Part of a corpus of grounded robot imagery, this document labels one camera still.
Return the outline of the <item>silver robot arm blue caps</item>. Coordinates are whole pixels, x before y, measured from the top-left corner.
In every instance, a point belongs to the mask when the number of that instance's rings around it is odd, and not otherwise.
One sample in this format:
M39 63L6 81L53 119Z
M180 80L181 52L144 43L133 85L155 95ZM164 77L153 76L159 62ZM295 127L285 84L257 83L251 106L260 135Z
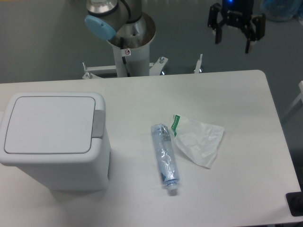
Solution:
M224 0L209 9L207 26L215 32L215 43L222 40L222 27L228 25L244 33L250 43L265 35L265 14L253 15L252 0ZM156 33L155 23L142 12L140 0L89 0L85 25L96 37L109 41L120 49L134 49L150 43Z

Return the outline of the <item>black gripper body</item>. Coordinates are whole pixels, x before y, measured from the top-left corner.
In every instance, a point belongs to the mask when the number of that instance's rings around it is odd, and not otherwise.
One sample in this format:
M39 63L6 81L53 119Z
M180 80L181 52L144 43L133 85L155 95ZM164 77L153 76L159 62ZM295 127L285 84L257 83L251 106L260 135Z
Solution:
M239 29L251 28L253 0L223 0L220 6L222 20L219 26L232 26Z

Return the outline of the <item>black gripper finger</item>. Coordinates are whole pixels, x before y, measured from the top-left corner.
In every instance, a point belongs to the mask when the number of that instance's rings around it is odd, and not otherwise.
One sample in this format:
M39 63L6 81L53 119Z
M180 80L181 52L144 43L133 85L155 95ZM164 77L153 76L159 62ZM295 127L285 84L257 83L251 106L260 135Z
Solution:
M209 9L207 26L211 27L215 32L215 44L219 44L222 40L222 26L217 21L217 17L222 7L219 3L215 3Z
M245 53L251 51L251 42L260 40L265 36L266 15L253 15L248 24L244 26L244 34L247 38Z

